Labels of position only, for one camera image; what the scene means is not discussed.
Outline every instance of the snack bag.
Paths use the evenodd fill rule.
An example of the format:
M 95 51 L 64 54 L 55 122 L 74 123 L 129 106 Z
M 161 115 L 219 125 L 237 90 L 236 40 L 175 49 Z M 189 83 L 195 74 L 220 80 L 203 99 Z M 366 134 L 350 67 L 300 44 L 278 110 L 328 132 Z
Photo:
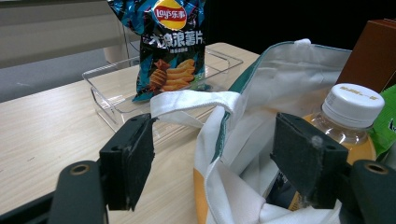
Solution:
M 385 105 L 369 130 L 378 157 L 386 156 L 396 143 L 396 85 L 380 92 L 380 95 L 384 97 Z
M 205 0 L 107 0 L 121 23 L 140 35 L 133 101 L 188 88 L 205 78 Z

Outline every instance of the white tote bag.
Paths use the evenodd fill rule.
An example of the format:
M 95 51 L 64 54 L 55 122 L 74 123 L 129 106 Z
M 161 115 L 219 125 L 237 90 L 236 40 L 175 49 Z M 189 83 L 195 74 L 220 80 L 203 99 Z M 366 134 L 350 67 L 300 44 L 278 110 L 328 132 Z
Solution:
M 263 197 L 278 172 L 270 159 L 276 113 L 312 113 L 341 73 L 350 50 L 308 39 L 267 49 L 228 91 L 170 91 L 150 100 L 151 116 L 201 128 L 194 158 L 199 223 L 339 223 L 334 209 L 288 209 Z M 214 105 L 205 123 L 189 110 Z

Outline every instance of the wooden table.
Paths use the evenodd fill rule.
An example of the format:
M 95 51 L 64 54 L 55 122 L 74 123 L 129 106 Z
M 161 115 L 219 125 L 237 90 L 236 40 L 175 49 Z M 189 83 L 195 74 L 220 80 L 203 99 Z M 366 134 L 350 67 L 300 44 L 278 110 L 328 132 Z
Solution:
M 241 72 L 259 56 L 225 43 L 208 47 L 241 59 Z M 192 168 L 198 132 L 185 128 L 155 145 L 135 211 L 110 211 L 110 223 L 197 222 Z M 86 81 L 0 104 L 0 214 L 54 191 L 64 167 L 96 161 L 113 134 L 96 114 Z

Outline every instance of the acrylic tray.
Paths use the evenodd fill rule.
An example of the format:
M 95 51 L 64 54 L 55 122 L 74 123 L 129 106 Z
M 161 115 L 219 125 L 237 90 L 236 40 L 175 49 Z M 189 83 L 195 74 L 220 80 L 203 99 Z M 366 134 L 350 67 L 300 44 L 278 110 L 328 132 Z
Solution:
M 200 82 L 210 86 L 207 91 L 227 91 L 240 74 L 241 60 L 216 52 L 205 51 L 205 78 Z M 92 93 L 97 114 L 116 132 L 126 120 L 149 113 L 149 101 L 132 102 L 136 95 L 139 57 L 113 63 L 82 74 Z M 211 108 L 189 112 L 200 119 Z M 174 131 L 171 124 L 154 122 L 154 133 L 164 136 Z

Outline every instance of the bag handle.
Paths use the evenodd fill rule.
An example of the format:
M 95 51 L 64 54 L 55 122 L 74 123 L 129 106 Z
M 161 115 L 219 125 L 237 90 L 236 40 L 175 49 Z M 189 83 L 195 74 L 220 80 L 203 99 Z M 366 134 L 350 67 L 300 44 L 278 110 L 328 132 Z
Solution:
M 166 91 L 150 99 L 150 111 L 151 116 L 160 121 L 202 128 L 204 124 L 186 111 L 219 105 L 230 113 L 233 120 L 243 112 L 238 104 L 240 96 L 240 93 L 234 91 Z

